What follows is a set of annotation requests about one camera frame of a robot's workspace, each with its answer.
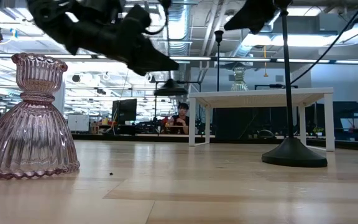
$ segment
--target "pink glass vase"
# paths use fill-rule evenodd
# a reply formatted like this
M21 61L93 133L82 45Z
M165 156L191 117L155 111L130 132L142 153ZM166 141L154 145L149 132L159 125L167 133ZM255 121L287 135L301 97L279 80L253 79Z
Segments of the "pink glass vase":
M0 179L58 175L78 170L73 138L52 105L66 63L44 55L15 54L21 103L0 119Z

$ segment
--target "wooden floor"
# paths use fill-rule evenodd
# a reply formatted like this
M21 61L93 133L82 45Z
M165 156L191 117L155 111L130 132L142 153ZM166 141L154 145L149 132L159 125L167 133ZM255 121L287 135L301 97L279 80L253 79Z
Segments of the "wooden floor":
M327 168L301 169L262 163L274 146L76 146L79 172L0 180L1 224L358 224L358 151L337 150Z

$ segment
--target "white table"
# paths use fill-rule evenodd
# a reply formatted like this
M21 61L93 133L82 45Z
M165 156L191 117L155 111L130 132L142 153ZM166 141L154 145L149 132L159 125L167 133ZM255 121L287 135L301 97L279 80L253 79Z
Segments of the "white table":
M333 88L292 89L292 105L294 107L299 107L300 139L304 145L306 145L305 107L324 98L326 150L335 150L333 93ZM190 93L188 98L190 101L190 146L209 143L209 125L211 122L210 111L213 108L260 108L281 107L287 105L285 89ZM205 142L199 144L195 144L196 102L206 108Z

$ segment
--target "black monitor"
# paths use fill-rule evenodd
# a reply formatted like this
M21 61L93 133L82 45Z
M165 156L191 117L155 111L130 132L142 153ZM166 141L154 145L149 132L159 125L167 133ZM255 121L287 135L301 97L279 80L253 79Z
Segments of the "black monitor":
M125 124L125 121L136 120L137 99L117 100L112 102L112 120L116 115L118 124Z

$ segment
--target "table leg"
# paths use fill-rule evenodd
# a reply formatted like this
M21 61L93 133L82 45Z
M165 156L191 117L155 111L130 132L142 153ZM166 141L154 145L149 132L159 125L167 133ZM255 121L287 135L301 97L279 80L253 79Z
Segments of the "table leg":
M334 109L333 109L333 94L324 94L324 116L325 116L325 131L326 131L326 150L328 152L335 151L335 136L334 136Z
M205 143L209 143L210 127L211 127L211 108L205 107Z
M196 98L190 100L189 146L196 145Z
M306 118L304 104L299 106L299 131L302 144L306 145Z

